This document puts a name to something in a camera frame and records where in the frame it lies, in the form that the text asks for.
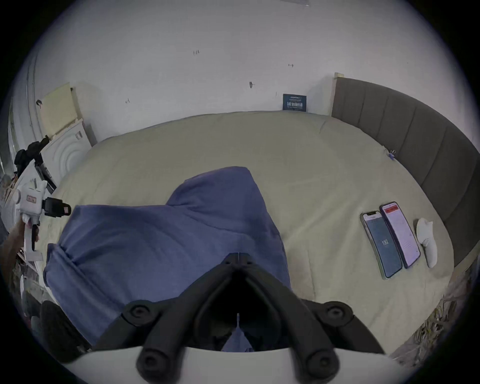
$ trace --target hand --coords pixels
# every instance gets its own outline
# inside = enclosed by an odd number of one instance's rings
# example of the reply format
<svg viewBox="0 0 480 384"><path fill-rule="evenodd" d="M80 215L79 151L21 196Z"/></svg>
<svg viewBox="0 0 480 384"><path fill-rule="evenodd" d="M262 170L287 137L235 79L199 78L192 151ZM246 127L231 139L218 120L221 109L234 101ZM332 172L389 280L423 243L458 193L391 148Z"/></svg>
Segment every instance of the hand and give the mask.
<svg viewBox="0 0 480 384"><path fill-rule="evenodd" d="M32 222L29 220L27 226L29 228L32 227ZM24 246L24 237L25 237L25 223L20 220L17 221L15 226L13 227L12 231L10 232L10 236L12 237L13 246L15 248L22 248ZM35 233L35 241L38 241L38 227Z"/></svg>

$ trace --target blue cloth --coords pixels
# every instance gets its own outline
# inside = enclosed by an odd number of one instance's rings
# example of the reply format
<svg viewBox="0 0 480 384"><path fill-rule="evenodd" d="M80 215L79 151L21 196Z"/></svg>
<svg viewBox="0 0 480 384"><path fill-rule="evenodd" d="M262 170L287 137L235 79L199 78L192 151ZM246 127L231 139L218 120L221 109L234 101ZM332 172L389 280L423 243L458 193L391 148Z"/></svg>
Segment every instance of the blue cloth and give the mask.
<svg viewBox="0 0 480 384"><path fill-rule="evenodd" d="M126 304L177 297L232 252L249 253L290 287L280 234L241 167L186 180L166 205L77 206L48 245L44 281L94 345ZM228 350L245 350L245 341Z"/></svg>

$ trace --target bed sheet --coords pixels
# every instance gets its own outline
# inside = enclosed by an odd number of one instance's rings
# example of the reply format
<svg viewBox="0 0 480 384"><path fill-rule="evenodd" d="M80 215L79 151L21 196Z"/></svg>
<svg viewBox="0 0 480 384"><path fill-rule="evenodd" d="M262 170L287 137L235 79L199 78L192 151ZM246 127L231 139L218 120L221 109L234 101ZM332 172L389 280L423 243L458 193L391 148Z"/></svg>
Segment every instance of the bed sheet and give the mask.
<svg viewBox="0 0 480 384"><path fill-rule="evenodd" d="M165 204L184 180L242 166L252 173L287 254L301 298L350 305L386 353L430 315L453 271L448 233L420 186L385 148L337 119L294 111L236 112L171 121L107 139L54 196L72 205ZM383 280L360 214L396 201L412 228L433 221L437 265L420 259ZM68 218L42 218L38 247Z"/></svg>

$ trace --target dark blue sign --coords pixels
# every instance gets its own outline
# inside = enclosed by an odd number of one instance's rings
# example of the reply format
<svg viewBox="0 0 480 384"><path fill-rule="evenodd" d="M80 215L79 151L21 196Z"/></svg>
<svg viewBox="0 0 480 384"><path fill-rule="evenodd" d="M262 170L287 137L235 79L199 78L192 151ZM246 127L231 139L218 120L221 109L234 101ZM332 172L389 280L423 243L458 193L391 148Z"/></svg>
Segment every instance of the dark blue sign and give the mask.
<svg viewBox="0 0 480 384"><path fill-rule="evenodd" d="M302 95L283 94L283 110L307 111L307 97Z"/></svg>

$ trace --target headboard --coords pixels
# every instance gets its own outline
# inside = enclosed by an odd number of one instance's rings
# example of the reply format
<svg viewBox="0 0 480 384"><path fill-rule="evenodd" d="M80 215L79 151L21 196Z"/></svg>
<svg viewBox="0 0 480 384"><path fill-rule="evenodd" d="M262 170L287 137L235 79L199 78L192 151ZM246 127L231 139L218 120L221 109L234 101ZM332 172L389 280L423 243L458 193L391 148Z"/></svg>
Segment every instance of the headboard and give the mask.
<svg viewBox="0 0 480 384"><path fill-rule="evenodd" d="M423 189L452 240L455 266L480 240L480 154L449 120L393 89L337 78L332 117L388 150Z"/></svg>

